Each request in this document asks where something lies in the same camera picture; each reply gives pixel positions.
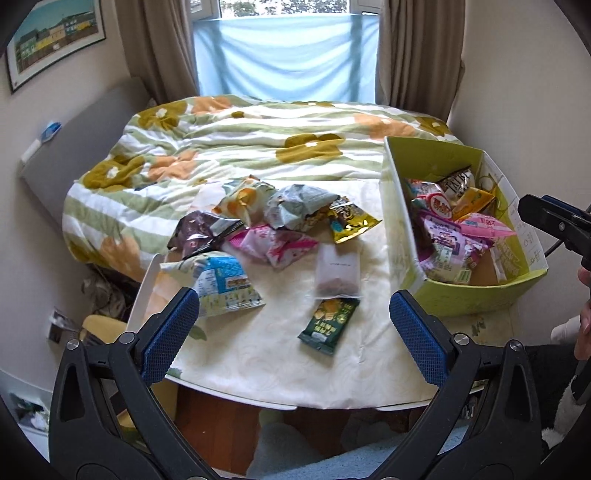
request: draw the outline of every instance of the metal screw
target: metal screw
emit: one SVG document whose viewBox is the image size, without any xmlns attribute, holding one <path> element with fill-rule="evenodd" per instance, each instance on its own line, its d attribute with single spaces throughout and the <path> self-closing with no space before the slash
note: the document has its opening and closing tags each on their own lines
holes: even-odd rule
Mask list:
<svg viewBox="0 0 591 480">
<path fill-rule="evenodd" d="M 76 350 L 79 345 L 80 345 L 80 341 L 78 340 L 78 338 L 73 338 L 68 343 L 66 343 L 66 348 L 68 350 Z"/>
<path fill-rule="evenodd" d="M 509 346 L 511 350 L 515 352 L 519 352 L 523 349 L 523 344 L 519 340 L 509 340 Z"/>
<path fill-rule="evenodd" d="M 468 335 L 465 335 L 464 333 L 457 333 L 454 335 L 453 341 L 456 342 L 458 345 L 467 345 L 468 343 L 470 343 L 470 338 L 468 337 Z"/>
<path fill-rule="evenodd" d="M 135 340 L 135 333 L 134 332 L 123 332 L 119 335 L 119 343 L 123 343 L 127 345 Z"/>
</svg>

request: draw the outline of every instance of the floral duvet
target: floral duvet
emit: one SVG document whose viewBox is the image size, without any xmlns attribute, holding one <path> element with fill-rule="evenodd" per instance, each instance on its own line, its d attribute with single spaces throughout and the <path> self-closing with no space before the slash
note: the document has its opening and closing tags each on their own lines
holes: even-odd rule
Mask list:
<svg viewBox="0 0 591 480">
<path fill-rule="evenodd" d="M 378 179 L 387 135 L 459 142 L 441 120 L 379 105 L 233 95 L 159 105 L 74 183 L 64 238 L 78 260 L 141 281 L 206 182 Z"/>
</svg>

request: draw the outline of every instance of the picture frame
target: picture frame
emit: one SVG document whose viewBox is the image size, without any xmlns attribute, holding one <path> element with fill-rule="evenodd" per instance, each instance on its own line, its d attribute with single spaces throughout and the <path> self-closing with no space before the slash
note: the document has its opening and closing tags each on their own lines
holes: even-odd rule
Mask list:
<svg viewBox="0 0 591 480">
<path fill-rule="evenodd" d="M 45 69 L 106 38 L 100 0 L 43 0 L 8 44 L 11 92 Z"/>
</svg>

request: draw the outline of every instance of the wooden floor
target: wooden floor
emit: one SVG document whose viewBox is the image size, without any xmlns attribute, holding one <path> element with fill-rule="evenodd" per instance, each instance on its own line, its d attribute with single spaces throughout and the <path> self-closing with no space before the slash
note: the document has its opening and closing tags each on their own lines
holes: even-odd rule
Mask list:
<svg viewBox="0 0 591 480">
<path fill-rule="evenodd" d="M 252 461 L 260 409 L 179 386 L 176 425 L 191 446 L 214 468 L 244 475 Z M 284 415 L 325 457 L 343 453 L 340 434 L 355 410 L 298 408 Z M 366 411 L 395 432 L 407 432 L 422 410 Z"/>
</svg>

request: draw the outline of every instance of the white wall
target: white wall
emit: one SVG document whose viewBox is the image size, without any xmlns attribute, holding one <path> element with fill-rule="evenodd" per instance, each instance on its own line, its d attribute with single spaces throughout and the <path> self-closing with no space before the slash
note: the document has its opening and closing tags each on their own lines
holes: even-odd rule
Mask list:
<svg viewBox="0 0 591 480">
<path fill-rule="evenodd" d="M 129 76 L 113 0 L 103 0 L 107 39 L 53 65 L 11 95 L 0 66 L 0 368 L 51 390 L 61 351 L 45 338 L 56 306 L 82 320 L 87 269 L 68 253 L 18 179 L 19 157 L 50 121 L 67 122 Z"/>
<path fill-rule="evenodd" d="M 466 74 L 450 126 L 486 150 L 517 193 L 591 203 L 591 57 L 553 0 L 467 0 Z M 553 240 L 541 234 L 545 247 Z M 518 303 L 516 335 L 547 343 L 589 292 L 561 247 Z"/>
</svg>

